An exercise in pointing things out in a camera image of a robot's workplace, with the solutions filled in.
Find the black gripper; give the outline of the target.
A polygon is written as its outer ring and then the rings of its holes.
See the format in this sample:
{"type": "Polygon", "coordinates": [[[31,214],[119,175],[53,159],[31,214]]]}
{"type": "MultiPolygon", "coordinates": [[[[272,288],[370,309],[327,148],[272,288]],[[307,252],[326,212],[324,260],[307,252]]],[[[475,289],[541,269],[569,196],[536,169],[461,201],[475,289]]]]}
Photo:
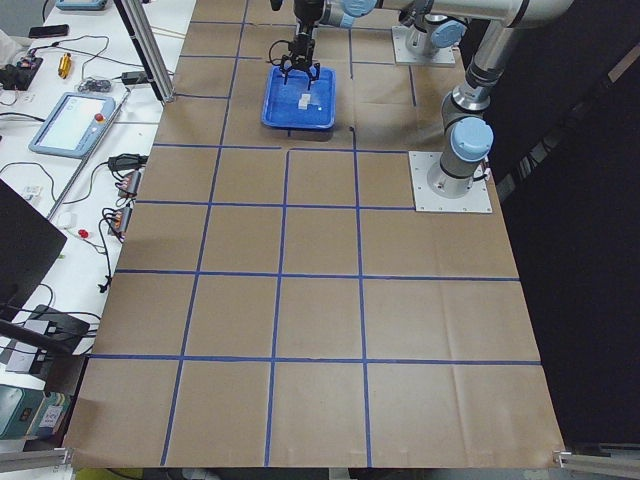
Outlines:
{"type": "Polygon", "coordinates": [[[320,78],[320,63],[313,61],[315,40],[313,30],[323,15],[322,0],[295,0],[293,6],[297,20],[294,39],[288,42],[289,52],[281,57],[279,64],[284,84],[287,84],[289,72],[299,70],[307,73],[307,89],[320,78]]]}

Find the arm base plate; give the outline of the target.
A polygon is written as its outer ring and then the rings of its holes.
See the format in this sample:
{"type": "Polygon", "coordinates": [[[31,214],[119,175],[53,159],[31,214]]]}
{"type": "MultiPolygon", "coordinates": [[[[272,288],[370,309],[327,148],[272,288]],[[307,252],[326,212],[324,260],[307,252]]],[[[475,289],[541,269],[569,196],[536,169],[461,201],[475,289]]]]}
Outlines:
{"type": "Polygon", "coordinates": [[[419,31],[414,26],[394,26],[391,32],[397,65],[455,66],[453,46],[460,40],[460,36],[437,45],[431,33],[419,31]]]}
{"type": "Polygon", "coordinates": [[[415,210],[437,214],[491,214],[487,175],[482,165],[467,179],[447,175],[441,152],[409,151],[415,210]]]}

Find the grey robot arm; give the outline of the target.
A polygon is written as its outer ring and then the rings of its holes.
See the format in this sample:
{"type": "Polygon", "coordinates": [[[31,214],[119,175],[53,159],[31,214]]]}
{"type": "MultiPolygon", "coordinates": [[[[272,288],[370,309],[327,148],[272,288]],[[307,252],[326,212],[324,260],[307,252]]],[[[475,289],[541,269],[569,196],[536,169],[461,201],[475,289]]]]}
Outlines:
{"type": "Polygon", "coordinates": [[[303,74],[307,87],[312,88],[326,72],[314,57],[316,28],[323,25],[350,29],[375,10],[397,12],[397,22],[404,31],[404,47],[409,53],[426,58],[458,43],[469,26],[469,20],[461,14],[434,13],[430,1],[295,1],[294,36],[283,42],[287,51],[277,59],[271,57],[269,63],[284,82],[303,74]]]}
{"type": "Polygon", "coordinates": [[[491,90],[526,28],[536,28],[563,15],[570,1],[425,1],[424,13],[485,19],[489,26],[465,79],[443,100],[441,113],[445,144],[439,163],[428,173],[430,188],[454,199],[465,196],[476,181],[474,173],[494,141],[483,115],[491,90]]]}

